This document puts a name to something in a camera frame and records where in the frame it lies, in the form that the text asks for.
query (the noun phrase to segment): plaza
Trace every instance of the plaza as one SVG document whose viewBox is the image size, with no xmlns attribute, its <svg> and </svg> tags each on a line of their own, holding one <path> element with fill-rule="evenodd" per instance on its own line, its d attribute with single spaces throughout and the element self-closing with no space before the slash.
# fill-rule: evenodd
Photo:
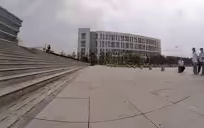
<svg viewBox="0 0 204 128">
<path fill-rule="evenodd" d="M 26 126 L 35 127 L 201 128 L 204 77 L 191 68 L 87 67 Z"/>
</svg>

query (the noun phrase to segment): white shirt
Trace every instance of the white shirt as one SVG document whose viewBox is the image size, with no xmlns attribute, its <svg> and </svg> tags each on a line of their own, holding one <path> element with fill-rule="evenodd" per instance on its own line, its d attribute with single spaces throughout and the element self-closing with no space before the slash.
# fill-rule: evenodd
<svg viewBox="0 0 204 128">
<path fill-rule="evenodd" d="M 192 53 L 192 62 L 198 63 L 198 54 L 196 52 Z"/>
<path fill-rule="evenodd" d="M 181 66 L 181 67 L 184 66 L 184 61 L 183 60 L 178 60 L 178 65 Z"/>
<path fill-rule="evenodd" d="M 204 63 L 204 52 L 199 53 L 199 61 Z"/>
</svg>

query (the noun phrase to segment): distant building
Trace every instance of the distant building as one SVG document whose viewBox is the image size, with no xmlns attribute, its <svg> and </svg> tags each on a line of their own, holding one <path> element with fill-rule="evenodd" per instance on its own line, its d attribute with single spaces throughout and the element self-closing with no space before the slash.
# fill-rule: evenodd
<svg viewBox="0 0 204 128">
<path fill-rule="evenodd" d="M 101 53 L 105 55 L 110 53 L 112 56 L 122 56 L 126 53 L 141 57 L 154 56 L 161 54 L 161 41 L 135 34 L 90 31 L 90 28 L 79 28 L 78 58 L 89 58 L 92 52 L 98 59 Z"/>
<path fill-rule="evenodd" d="M 0 42 L 17 43 L 22 20 L 0 6 Z"/>
</svg>

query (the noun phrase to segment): white building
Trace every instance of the white building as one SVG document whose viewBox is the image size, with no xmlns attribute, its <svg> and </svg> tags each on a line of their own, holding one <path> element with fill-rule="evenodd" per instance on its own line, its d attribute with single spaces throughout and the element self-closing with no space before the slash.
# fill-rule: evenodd
<svg viewBox="0 0 204 128">
<path fill-rule="evenodd" d="M 153 56 L 161 54 L 160 39 L 109 31 L 90 31 L 90 28 L 79 28 L 78 58 L 89 58 L 94 52 L 99 58 L 101 53 L 111 53 L 122 56 L 133 53 L 139 56 Z"/>
</svg>

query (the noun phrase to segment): greenery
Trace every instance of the greenery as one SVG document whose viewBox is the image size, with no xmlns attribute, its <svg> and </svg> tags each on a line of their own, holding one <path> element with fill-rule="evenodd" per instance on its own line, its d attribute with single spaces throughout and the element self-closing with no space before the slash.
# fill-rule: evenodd
<svg viewBox="0 0 204 128">
<path fill-rule="evenodd" d="M 151 56 L 151 57 L 142 57 L 137 54 L 132 53 L 126 53 L 120 56 L 112 56 L 111 53 L 101 53 L 98 57 L 95 56 L 94 53 L 91 53 L 90 56 L 91 60 L 93 60 L 94 63 L 100 64 L 100 65 L 108 65 L 108 66 L 125 66 L 125 67 L 157 67 L 160 65 L 166 65 L 168 67 L 177 66 L 178 60 L 181 57 L 175 57 L 175 56 Z M 185 62 L 186 66 L 191 65 L 190 58 L 182 58 Z"/>
</svg>

